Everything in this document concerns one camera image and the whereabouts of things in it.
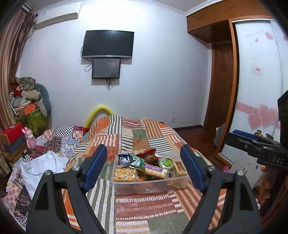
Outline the person right hand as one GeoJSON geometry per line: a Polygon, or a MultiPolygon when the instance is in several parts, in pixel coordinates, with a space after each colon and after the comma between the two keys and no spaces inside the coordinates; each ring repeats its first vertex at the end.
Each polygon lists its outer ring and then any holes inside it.
{"type": "Polygon", "coordinates": [[[267,166],[262,166],[261,171],[264,173],[261,184],[260,193],[258,196],[258,203],[264,204],[266,200],[270,198],[270,190],[273,187],[273,176],[272,170],[267,166]]]}

